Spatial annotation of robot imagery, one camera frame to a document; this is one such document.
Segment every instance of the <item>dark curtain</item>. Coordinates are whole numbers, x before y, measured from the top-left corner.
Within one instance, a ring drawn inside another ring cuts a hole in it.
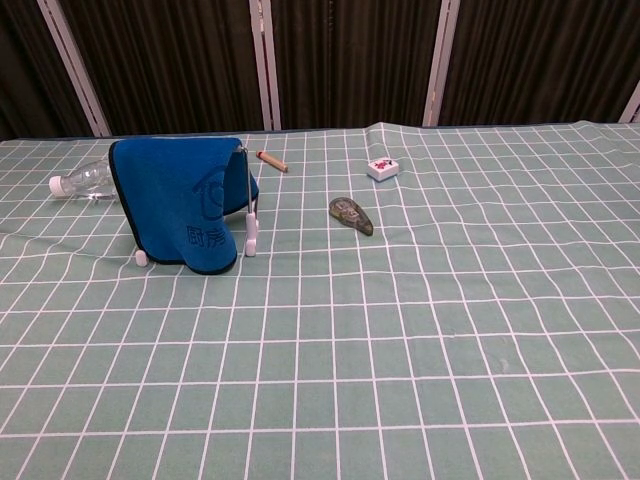
[[[35,0],[0,1],[0,139],[90,136]]]
[[[420,125],[440,0],[272,0],[283,128]]]
[[[263,129],[247,1],[60,3],[114,135]]]
[[[639,24],[638,0],[462,1],[439,123],[617,122]]]

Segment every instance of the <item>green checkered tablecloth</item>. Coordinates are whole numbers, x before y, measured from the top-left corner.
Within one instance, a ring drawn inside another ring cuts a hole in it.
[[[640,478],[640,126],[239,137],[212,277],[50,197],[113,140],[0,144],[0,478]]]

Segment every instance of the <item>blue cloth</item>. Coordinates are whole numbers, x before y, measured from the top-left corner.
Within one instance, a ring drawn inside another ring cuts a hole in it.
[[[222,273],[237,257],[224,215],[246,207],[237,138],[140,137],[115,142],[109,164],[138,247],[158,263]],[[251,176],[251,198],[258,186]]]

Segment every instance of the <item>plastic bottle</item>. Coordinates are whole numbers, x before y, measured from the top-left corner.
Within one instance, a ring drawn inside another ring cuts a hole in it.
[[[55,197],[109,200],[118,196],[107,158],[81,165],[69,175],[51,177],[49,188]]]

